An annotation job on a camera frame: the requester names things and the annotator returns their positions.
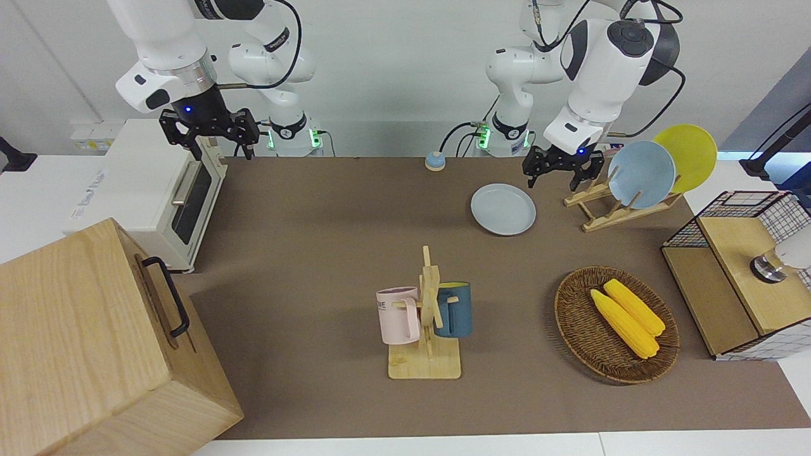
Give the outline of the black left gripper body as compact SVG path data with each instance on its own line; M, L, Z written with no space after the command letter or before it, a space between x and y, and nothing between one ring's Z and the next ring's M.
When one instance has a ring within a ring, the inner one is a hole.
M542 175L552 171L573 172L575 175L599 175L605 157L593 147L577 148L574 154L556 146L532 146L523 159L525 175Z

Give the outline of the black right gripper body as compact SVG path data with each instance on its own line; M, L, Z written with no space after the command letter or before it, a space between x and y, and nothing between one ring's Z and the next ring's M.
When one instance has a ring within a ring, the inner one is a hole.
M192 147L197 137L223 137L241 146L260 141L251 110L231 112L217 86L173 102L171 109L162 111L158 122L171 145L185 148Z

